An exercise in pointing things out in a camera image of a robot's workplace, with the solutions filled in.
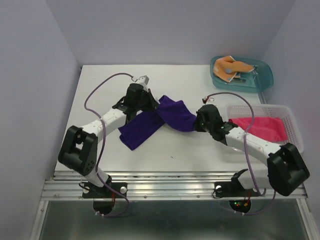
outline red towel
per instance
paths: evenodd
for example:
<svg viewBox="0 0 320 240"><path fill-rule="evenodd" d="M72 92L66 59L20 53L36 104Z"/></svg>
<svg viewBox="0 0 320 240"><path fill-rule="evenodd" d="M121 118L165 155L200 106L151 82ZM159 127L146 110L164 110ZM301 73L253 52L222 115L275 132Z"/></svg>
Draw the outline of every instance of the red towel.
<svg viewBox="0 0 320 240"><path fill-rule="evenodd" d="M251 117L230 119L243 130L251 123ZM255 117L249 133L268 142L283 142L288 139L285 125L278 117Z"/></svg>

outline gray wall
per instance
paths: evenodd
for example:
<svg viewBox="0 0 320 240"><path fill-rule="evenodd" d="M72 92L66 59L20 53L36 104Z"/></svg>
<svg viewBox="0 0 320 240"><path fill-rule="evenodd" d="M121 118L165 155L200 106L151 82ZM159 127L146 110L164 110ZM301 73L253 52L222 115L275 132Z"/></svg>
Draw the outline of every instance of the gray wall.
<svg viewBox="0 0 320 240"><path fill-rule="evenodd" d="M297 0L263 58L274 75L266 93L271 104L289 106L303 137L311 177L305 186L320 229L320 1Z"/></svg>
<svg viewBox="0 0 320 240"><path fill-rule="evenodd" d="M44 0L0 2L0 239L29 239L79 75Z"/></svg>
<svg viewBox="0 0 320 240"><path fill-rule="evenodd" d="M261 58L294 0L47 0L81 64Z"/></svg>

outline white plastic laundry basket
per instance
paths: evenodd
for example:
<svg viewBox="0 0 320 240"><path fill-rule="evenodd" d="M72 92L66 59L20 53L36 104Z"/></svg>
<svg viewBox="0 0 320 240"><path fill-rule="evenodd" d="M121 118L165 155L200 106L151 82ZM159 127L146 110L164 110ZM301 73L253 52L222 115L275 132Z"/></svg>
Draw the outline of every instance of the white plastic laundry basket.
<svg viewBox="0 0 320 240"><path fill-rule="evenodd" d="M278 144L283 145L286 143L292 143L297 147L300 153L304 151L304 144L302 142L296 120L287 106L253 104L252 108L255 117L272 117L282 119L288 139L283 142L277 142ZM251 111L247 105L227 105L226 116L227 119L248 118L251 117Z"/></svg>

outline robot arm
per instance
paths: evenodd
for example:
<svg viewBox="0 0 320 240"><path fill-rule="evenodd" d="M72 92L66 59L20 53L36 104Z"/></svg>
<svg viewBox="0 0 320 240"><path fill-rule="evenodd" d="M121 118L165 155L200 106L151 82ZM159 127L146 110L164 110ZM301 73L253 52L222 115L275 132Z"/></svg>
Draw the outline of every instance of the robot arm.
<svg viewBox="0 0 320 240"><path fill-rule="evenodd" d="M147 88L149 78L140 77L131 83L126 95L122 97L101 119L82 127L71 126L65 134L58 161L66 167L84 176L93 185L102 188L105 183L111 184L111 177L98 168L96 172L98 143L103 139L103 125L106 135L130 122L138 111L152 111L159 102L154 99Z"/></svg>
<svg viewBox="0 0 320 240"><path fill-rule="evenodd" d="M206 104L198 110L195 130L208 132L218 142L245 150L245 131L232 122L223 121L213 104ZM298 149L293 144L279 145L249 133L246 142L248 154L267 166L267 169L254 171L258 187L272 188L279 194L288 196L310 176ZM233 197L252 189L254 184L250 172L243 169L233 176L231 182L222 182L219 186L222 187L219 190L220 196Z"/></svg>

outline purple cloth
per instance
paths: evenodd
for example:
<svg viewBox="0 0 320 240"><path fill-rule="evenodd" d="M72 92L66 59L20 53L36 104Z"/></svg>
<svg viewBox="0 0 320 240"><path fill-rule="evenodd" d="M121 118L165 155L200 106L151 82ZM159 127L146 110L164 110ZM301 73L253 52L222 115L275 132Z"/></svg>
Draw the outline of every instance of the purple cloth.
<svg viewBox="0 0 320 240"><path fill-rule="evenodd" d="M182 100L173 101L166 95L159 99L159 106L154 111L144 111L128 124L119 128L120 140L131 150L139 147L163 124L180 132L195 130L196 116Z"/></svg>

